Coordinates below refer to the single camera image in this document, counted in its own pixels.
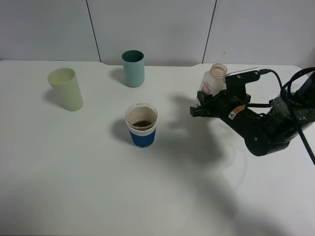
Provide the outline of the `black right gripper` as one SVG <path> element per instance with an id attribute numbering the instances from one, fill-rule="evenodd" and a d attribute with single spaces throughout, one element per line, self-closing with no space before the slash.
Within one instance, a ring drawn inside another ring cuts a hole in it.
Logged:
<path id="1" fill-rule="evenodd" d="M 237 133 L 265 133 L 265 119 L 247 107 L 250 100 L 246 92 L 230 95 L 224 89 L 213 95 L 198 91 L 189 113 L 192 117 L 219 118 Z"/>

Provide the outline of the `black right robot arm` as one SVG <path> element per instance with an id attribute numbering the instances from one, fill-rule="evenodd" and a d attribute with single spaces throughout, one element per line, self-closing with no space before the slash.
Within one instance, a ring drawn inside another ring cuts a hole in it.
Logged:
<path id="1" fill-rule="evenodd" d="M 244 139 L 255 156 L 287 148 L 294 137 L 315 121 L 315 69 L 295 73 L 268 104 L 251 103 L 246 84 L 270 72 L 252 68 L 227 74 L 226 89 L 217 95 L 198 91 L 200 106 L 191 107 L 190 114 L 221 119 Z"/>

